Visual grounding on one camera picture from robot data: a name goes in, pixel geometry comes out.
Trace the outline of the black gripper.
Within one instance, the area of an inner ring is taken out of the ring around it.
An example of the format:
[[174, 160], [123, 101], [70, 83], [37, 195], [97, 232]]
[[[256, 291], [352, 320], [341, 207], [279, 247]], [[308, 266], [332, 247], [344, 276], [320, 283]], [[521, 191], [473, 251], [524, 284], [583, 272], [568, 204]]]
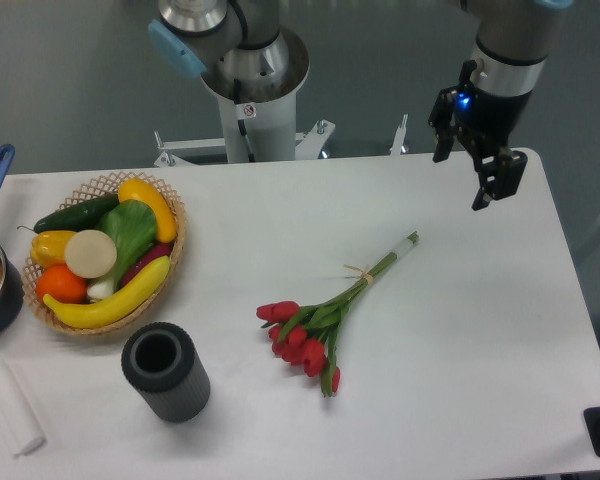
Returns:
[[496, 142], [469, 143], [469, 154], [479, 180], [472, 204], [474, 211], [517, 193], [528, 156], [506, 145], [532, 91], [532, 65], [467, 60], [461, 68], [458, 91], [456, 87], [449, 87], [436, 97], [428, 120], [435, 132], [434, 163], [449, 158], [457, 133], [452, 124], [454, 116], [464, 130]]

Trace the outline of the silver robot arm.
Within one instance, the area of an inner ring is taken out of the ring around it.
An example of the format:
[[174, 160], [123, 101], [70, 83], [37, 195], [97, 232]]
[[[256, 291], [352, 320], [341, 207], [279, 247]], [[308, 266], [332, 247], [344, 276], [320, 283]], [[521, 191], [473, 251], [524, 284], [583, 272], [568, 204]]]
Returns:
[[429, 116], [433, 161], [449, 158], [459, 142], [472, 158], [482, 210], [517, 193], [528, 157], [509, 136], [528, 104], [558, 37], [570, 1], [457, 1], [479, 19], [474, 48], [458, 83], [441, 90]]

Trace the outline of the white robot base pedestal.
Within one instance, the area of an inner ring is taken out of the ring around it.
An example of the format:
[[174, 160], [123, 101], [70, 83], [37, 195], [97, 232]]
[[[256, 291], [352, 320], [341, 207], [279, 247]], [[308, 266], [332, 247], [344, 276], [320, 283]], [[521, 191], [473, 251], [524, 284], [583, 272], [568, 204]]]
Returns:
[[231, 163], [319, 159], [334, 124], [296, 130], [296, 95], [310, 68], [277, 1], [161, 1], [148, 35], [166, 63], [216, 98]]

